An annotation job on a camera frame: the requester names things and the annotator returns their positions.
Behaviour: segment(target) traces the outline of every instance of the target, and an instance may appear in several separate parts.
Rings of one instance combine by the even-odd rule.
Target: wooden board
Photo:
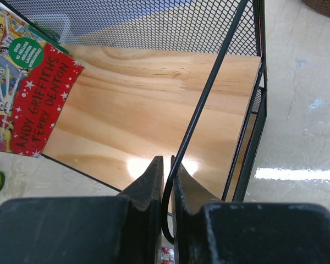
[[[85,70],[44,154],[121,190],[162,155],[166,179],[216,54],[67,49]],[[183,161],[218,197],[259,66],[259,57],[226,56]]]
[[[243,137],[243,142],[242,142],[241,149],[240,149],[240,152],[239,152],[239,155],[238,155],[238,159],[237,159],[237,163],[236,163],[236,166],[235,166],[235,170],[234,170],[233,175],[232,175],[232,179],[231,179],[231,182],[230,182],[229,191],[228,191],[227,196],[226,196],[226,201],[228,201],[228,202],[231,202],[232,201],[232,198],[233,198],[233,196],[235,194],[235,190],[236,190],[236,186],[237,186],[237,183],[238,183],[238,179],[239,179],[240,174],[241,174],[241,169],[242,169],[242,165],[243,165],[244,155],[246,153],[249,140],[250,140],[250,138],[252,136],[252,133],[253,133],[255,119],[256,119],[256,115],[255,114],[251,114],[251,116],[249,117],[249,120],[248,120],[248,126],[247,126],[247,129],[246,129],[246,133],[245,133],[245,135]]]

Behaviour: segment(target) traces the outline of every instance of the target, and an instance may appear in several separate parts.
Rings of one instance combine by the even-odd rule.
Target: wicker basket
[[[303,0],[303,2],[316,12],[330,17],[330,0]]]

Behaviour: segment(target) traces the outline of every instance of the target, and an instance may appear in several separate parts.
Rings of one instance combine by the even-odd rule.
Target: black clamp jaw
[[[160,263],[162,190],[157,156],[115,197],[9,200],[0,207],[0,263]],[[321,206],[225,203],[182,164],[171,199],[176,263],[330,263]]]

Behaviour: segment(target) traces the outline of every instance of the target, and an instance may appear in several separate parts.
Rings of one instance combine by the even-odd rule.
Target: metal wire handle
[[[231,43],[232,37],[234,33],[236,32],[237,26],[239,24],[239,21],[242,17],[243,11],[245,7],[247,6],[248,0],[241,0],[240,3],[237,6],[236,9],[236,14],[232,20],[231,26],[227,32],[226,38],[224,39],[222,43],[222,47],[219,51],[219,54],[214,62],[213,68],[210,72],[210,75],[208,77],[207,82],[205,83],[203,92],[199,98],[199,101],[197,103],[197,106],[194,110],[193,116],[191,118],[191,121],[187,127],[186,133],[182,139],[180,148],[176,154],[175,161],[171,167],[169,177],[167,178],[165,189],[164,189],[164,194],[163,194],[163,199],[161,203],[161,225],[162,225],[162,230],[165,238],[171,243],[174,244],[174,238],[172,237],[170,230],[169,230],[169,225],[167,222],[167,211],[169,207],[169,201],[170,201],[170,195],[171,195],[171,190],[173,186],[173,179],[177,175],[178,168],[182,162],[182,159],[186,153],[188,144],[191,140],[192,134],[195,130],[195,127],[198,123],[200,114],[203,111],[203,108],[205,106],[205,102],[207,101],[207,98],[209,96],[209,93],[211,91],[211,88],[214,84],[215,78],[220,70],[220,66],[224,60],[224,57],[227,53],[227,50],[229,48],[229,45]]]

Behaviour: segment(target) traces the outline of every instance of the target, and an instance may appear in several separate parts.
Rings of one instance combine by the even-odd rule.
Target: black metal rod
[[[227,53],[227,50],[230,46],[231,40],[233,38],[233,35],[237,29],[237,26],[239,24],[239,21],[242,17],[242,14],[244,12],[245,7],[247,6],[248,0],[241,0],[237,9],[236,9],[236,14],[232,20],[231,26],[227,32],[226,38],[224,39],[224,42],[222,44],[222,47],[219,51],[219,54],[214,62],[213,68],[210,72],[210,75],[208,77],[207,82],[205,83],[203,92],[199,98],[198,104],[194,110],[193,116],[191,118],[191,121],[187,127],[186,133],[184,135],[184,138],[181,142],[180,148],[177,152],[175,161],[171,167],[169,177],[167,178],[166,185],[165,185],[165,190],[163,194],[163,200],[162,200],[162,215],[161,215],[161,223],[162,223],[162,230],[165,238],[171,243],[174,244],[174,238],[172,237],[170,231],[169,231],[169,226],[167,222],[167,211],[168,211],[168,206],[169,206],[169,200],[170,200],[170,195],[171,195],[171,190],[173,186],[173,179],[177,175],[178,168],[182,162],[182,159],[185,155],[185,152],[187,150],[188,144],[191,140],[192,134],[195,130],[195,127],[198,123],[200,114],[205,106],[205,102],[208,98],[208,95],[211,91],[211,88],[214,84],[215,78],[220,70],[220,66],[224,60],[224,57]]]
[[[260,2],[253,0],[253,17],[255,29],[255,43],[257,49],[257,56],[261,57],[261,38],[260,38]]]
[[[261,57],[262,61],[266,62],[266,29],[265,29],[265,0],[260,0],[260,40],[261,40]],[[264,70],[264,89],[268,89],[268,74],[267,69]]]
[[[52,157],[49,157],[48,155],[45,155],[44,153],[41,153],[40,156],[46,158],[47,160],[51,160],[52,162],[56,162],[56,163],[58,163],[58,164],[60,164],[60,165],[62,165],[62,166],[64,166],[64,167],[66,167],[66,168],[68,168],[68,169],[71,169],[71,170],[73,170],[73,171],[75,171],[75,172],[77,172],[77,173],[80,173],[80,174],[82,174],[83,176],[85,176],[85,177],[87,177],[87,178],[90,178],[90,179],[92,179],[92,180],[95,180],[97,183],[100,183],[100,184],[102,184],[102,185],[105,185],[106,187],[109,187],[110,189],[113,189],[113,190],[115,190],[115,191],[121,192],[120,189],[117,189],[116,187],[114,187],[114,186],[112,186],[112,185],[110,185],[110,184],[107,184],[107,183],[105,183],[105,182],[103,182],[103,181],[101,181],[101,180],[99,180],[99,179],[97,179],[97,178],[94,178],[93,176],[91,176],[91,175],[89,175],[89,174],[86,174],[86,173],[84,173],[84,172],[82,172],[82,171],[80,171],[80,170],[78,170],[78,169],[76,169],[76,168],[73,168],[73,167],[71,167],[71,166],[68,166],[67,164],[62,163],[61,161],[58,161],[57,159],[54,159],[54,158],[52,158]]]
[[[259,83],[260,83],[260,80],[262,78],[262,75],[263,75],[265,69],[266,69],[266,64],[262,63],[260,65],[260,68],[259,68],[259,71],[258,71],[258,76],[257,76],[257,80],[256,80],[255,85],[254,85],[252,98],[251,98],[251,101],[249,102],[248,109],[247,109],[247,112],[246,112],[246,116],[243,120],[243,126],[242,126],[242,129],[241,129],[241,134],[238,138],[237,147],[236,147],[235,153],[233,155],[233,160],[232,160],[232,163],[231,163],[230,171],[229,171],[229,174],[227,176],[226,183],[225,183],[224,192],[223,192],[222,198],[221,198],[221,200],[223,200],[223,201],[226,200],[227,193],[228,193],[229,188],[230,188],[230,183],[231,183],[231,180],[232,180],[232,177],[233,177],[233,173],[235,171],[235,167],[236,167],[236,164],[237,164],[237,159],[238,159],[238,156],[239,156],[239,152],[240,152],[241,147],[242,147],[243,138],[244,138],[244,135],[245,135],[246,130],[247,130],[249,116],[251,115],[253,105],[254,105],[254,101],[255,101],[255,97],[256,97],[257,91],[259,89]]]
[[[232,197],[233,202],[243,202],[244,196],[246,194],[247,186],[249,183],[249,178],[252,172],[253,163],[257,154],[260,138],[263,133],[263,128],[266,120],[265,116],[265,100],[266,91],[261,90],[261,103],[259,106],[258,114],[255,120],[254,128],[252,131],[252,136],[249,140],[244,159],[243,165],[241,167],[240,176],[237,181],[235,193]]]

